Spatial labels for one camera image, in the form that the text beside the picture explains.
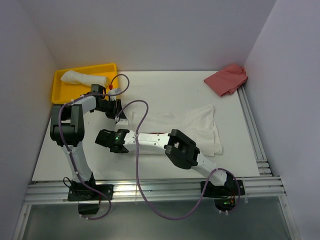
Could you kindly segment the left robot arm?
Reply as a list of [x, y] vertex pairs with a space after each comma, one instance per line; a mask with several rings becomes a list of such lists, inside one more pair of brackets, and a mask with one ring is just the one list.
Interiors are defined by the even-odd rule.
[[124, 119], [120, 88], [106, 88], [93, 84], [90, 92], [64, 104], [54, 104], [51, 109], [50, 138], [63, 150], [71, 169], [69, 192], [72, 195], [91, 200], [96, 197], [98, 188], [92, 170], [87, 163], [83, 139], [85, 136], [84, 114], [99, 111], [109, 119], [118, 116]]

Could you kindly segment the white printed t-shirt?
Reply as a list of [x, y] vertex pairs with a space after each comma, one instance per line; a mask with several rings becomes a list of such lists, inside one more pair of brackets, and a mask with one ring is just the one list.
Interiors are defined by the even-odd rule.
[[214, 119], [214, 107], [206, 105], [186, 111], [154, 113], [145, 118], [139, 112], [128, 114], [126, 129], [130, 133], [125, 138], [125, 146], [131, 151], [136, 142], [142, 155], [164, 155], [165, 146], [172, 130], [178, 130], [195, 142], [204, 156], [213, 157], [223, 153], [218, 129]]

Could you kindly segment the aluminium right side rail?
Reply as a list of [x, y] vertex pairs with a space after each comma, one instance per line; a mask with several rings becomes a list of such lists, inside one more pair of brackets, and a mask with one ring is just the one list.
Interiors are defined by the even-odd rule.
[[272, 177], [273, 173], [271, 171], [264, 147], [262, 145], [262, 141], [258, 132], [257, 125], [255, 123], [255, 119], [245, 91], [245, 87], [241, 86], [240, 89], [237, 90], [237, 93], [241, 104], [242, 112], [245, 118], [245, 123], [248, 129], [259, 174], [261, 177]]

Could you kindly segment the yellow plastic tray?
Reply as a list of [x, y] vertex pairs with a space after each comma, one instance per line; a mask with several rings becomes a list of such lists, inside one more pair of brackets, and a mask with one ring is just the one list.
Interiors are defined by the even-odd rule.
[[80, 74], [107, 77], [106, 90], [109, 91], [109, 82], [118, 74], [115, 63], [90, 65], [76, 68], [57, 70], [53, 77], [51, 101], [53, 104], [64, 104], [88, 93], [91, 88], [83, 84], [69, 84], [61, 80], [67, 71], [75, 71]]

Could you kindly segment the pink folded t-shirt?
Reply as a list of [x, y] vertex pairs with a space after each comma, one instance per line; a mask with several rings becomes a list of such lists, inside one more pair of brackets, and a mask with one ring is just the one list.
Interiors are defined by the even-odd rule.
[[248, 80], [246, 69], [237, 64], [231, 64], [205, 78], [204, 83], [219, 97], [232, 95]]

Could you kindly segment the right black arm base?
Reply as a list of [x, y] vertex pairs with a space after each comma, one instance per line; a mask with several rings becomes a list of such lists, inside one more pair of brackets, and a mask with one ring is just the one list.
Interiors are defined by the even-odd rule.
[[201, 192], [204, 190], [203, 197], [211, 198], [218, 211], [229, 213], [232, 211], [239, 199], [239, 196], [246, 194], [242, 180], [227, 180], [223, 186], [215, 186], [210, 181], [205, 187], [205, 181], [200, 182]]

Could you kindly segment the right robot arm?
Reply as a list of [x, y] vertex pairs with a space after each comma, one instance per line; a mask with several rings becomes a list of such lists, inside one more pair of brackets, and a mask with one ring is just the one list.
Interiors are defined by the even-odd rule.
[[234, 183], [226, 171], [218, 169], [216, 164], [204, 156], [195, 141], [178, 129], [169, 133], [136, 133], [133, 130], [100, 130], [95, 143], [108, 148], [115, 154], [165, 155], [172, 164], [183, 170], [193, 170], [216, 186], [222, 195], [229, 194]]

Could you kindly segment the rolled white t-shirt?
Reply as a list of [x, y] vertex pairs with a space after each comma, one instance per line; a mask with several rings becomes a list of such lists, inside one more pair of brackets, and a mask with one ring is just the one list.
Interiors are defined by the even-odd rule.
[[66, 84], [84, 85], [87, 87], [90, 87], [91, 85], [107, 87], [110, 83], [110, 79], [106, 76], [84, 74], [74, 70], [65, 72], [60, 80]]

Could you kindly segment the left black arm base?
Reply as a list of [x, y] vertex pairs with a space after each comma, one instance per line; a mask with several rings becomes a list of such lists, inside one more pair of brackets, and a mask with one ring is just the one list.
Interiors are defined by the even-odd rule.
[[84, 182], [90, 188], [68, 177], [64, 177], [62, 182], [68, 188], [67, 201], [78, 202], [78, 213], [82, 216], [97, 214], [102, 201], [111, 202], [113, 198], [114, 185], [97, 184], [93, 174]]

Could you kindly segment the aluminium front rail frame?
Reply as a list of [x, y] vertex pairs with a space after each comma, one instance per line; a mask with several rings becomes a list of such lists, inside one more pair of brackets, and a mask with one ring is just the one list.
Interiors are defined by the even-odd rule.
[[[242, 177], [240, 180], [243, 182], [245, 190], [243, 198], [246, 203], [249, 198], [277, 197], [289, 238], [291, 240], [301, 238], [279, 176]], [[97, 182], [97, 185], [101, 184], [114, 185], [112, 197], [114, 203], [143, 201], [135, 180]], [[140, 185], [149, 201], [197, 200], [201, 192], [200, 178], [142, 180]], [[69, 204], [67, 191], [68, 188], [61, 181], [40, 181], [28, 185], [13, 238], [15, 240], [23, 238], [32, 206]]]

